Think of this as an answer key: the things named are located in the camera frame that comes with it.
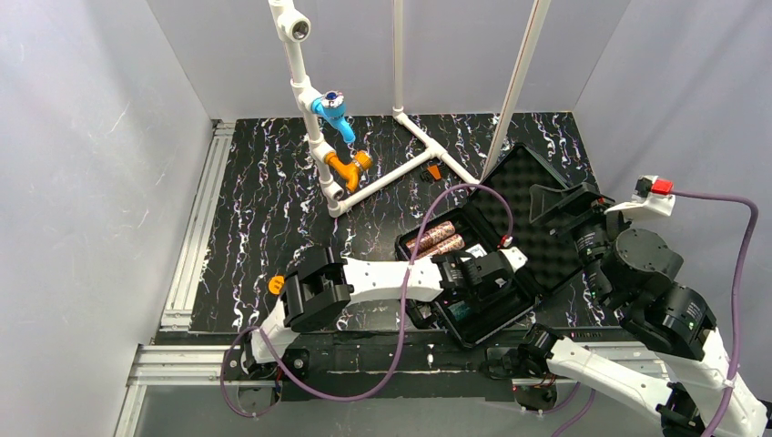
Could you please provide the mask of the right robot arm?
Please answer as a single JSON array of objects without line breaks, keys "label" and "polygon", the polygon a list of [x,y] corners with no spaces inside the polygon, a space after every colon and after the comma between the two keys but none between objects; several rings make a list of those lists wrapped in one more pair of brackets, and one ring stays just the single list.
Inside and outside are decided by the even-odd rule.
[{"label": "right robot arm", "polygon": [[572,241],[594,301],[620,310],[620,326],[668,368],[649,377],[535,324],[518,347],[520,366],[536,377],[577,381],[641,412],[666,436],[759,436],[771,427],[771,405],[742,380],[739,347],[726,346],[706,300],[676,277],[683,258],[633,221],[669,216],[678,191],[643,176],[633,198],[613,204],[592,185],[530,189],[533,224],[562,219],[554,234]]}]

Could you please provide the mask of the green poker chip stack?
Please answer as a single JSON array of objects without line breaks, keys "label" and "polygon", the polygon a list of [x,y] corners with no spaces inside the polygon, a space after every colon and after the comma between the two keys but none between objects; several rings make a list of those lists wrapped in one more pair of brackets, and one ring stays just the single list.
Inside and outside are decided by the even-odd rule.
[{"label": "green poker chip stack", "polygon": [[452,318],[457,322],[462,322],[474,314],[474,309],[465,301],[455,302],[447,307]]}]

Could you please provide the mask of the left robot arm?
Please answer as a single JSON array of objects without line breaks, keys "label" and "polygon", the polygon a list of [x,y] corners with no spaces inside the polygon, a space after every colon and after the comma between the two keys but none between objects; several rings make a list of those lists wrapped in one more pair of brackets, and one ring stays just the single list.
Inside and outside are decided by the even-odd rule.
[{"label": "left robot arm", "polygon": [[248,364],[279,361],[301,333],[319,330],[353,304],[376,300],[433,302],[470,298],[514,283],[527,258],[518,248],[498,249],[481,257],[446,253],[409,261],[365,261],[338,257],[330,249],[270,290],[279,298],[251,334]]}]

